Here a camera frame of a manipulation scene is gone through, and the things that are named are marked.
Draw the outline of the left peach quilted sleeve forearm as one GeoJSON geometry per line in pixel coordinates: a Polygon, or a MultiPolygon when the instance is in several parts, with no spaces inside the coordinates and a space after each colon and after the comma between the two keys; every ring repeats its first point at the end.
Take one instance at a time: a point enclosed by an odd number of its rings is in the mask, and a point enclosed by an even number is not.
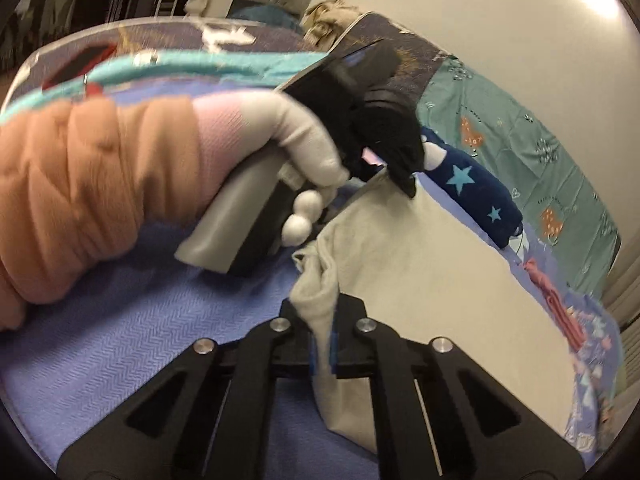
{"type": "Polygon", "coordinates": [[[58,101],[1,127],[1,326],[52,304],[142,224],[185,224],[234,166],[240,106],[229,93],[58,101]]]}

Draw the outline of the left white-gloved hand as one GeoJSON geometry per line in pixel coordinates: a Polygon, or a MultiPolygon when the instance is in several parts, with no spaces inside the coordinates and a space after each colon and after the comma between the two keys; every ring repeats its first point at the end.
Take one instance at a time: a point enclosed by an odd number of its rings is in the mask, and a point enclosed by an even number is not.
{"type": "Polygon", "coordinates": [[[282,228],[283,246],[303,244],[323,207],[349,178],[318,117],[286,94],[267,90],[206,94],[192,104],[200,140],[200,208],[213,201],[235,166],[276,142],[316,187],[303,194],[282,228]]]}

